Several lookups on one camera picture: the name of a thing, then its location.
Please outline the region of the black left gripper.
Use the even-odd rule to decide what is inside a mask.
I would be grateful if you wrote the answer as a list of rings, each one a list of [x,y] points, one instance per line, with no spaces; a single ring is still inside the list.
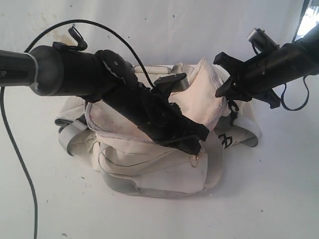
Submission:
[[[119,86],[107,93],[103,101],[161,146],[198,154],[199,140],[206,141],[209,134],[205,125],[187,119],[143,84],[135,89]]]

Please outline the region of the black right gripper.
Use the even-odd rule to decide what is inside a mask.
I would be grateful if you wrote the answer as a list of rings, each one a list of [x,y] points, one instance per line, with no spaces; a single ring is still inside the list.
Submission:
[[[215,93],[215,96],[227,100],[249,102],[257,99],[268,103],[270,108],[279,107],[279,97],[270,86],[259,86],[265,79],[267,53],[260,53],[243,62],[224,52],[215,56],[213,64],[221,66],[229,73],[229,77]]]

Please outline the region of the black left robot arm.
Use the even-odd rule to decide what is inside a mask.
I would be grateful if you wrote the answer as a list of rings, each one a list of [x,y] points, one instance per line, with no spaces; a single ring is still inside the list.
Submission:
[[[30,53],[1,51],[0,84],[27,86],[39,96],[77,96],[104,101],[153,142],[196,155],[209,130],[184,116],[168,98],[184,73],[164,77],[154,88],[138,81],[132,65],[111,50],[95,54],[38,46]]]

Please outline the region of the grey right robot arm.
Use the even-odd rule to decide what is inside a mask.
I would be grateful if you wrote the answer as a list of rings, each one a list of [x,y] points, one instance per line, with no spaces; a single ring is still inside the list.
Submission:
[[[319,73],[319,28],[315,26],[303,38],[283,46],[276,44],[264,30],[255,28],[247,37],[259,53],[243,62],[224,52],[215,56],[214,64],[229,73],[216,90],[216,97],[248,102],[256,99],[270,105],[282,104],[273,88],[298,78]]]

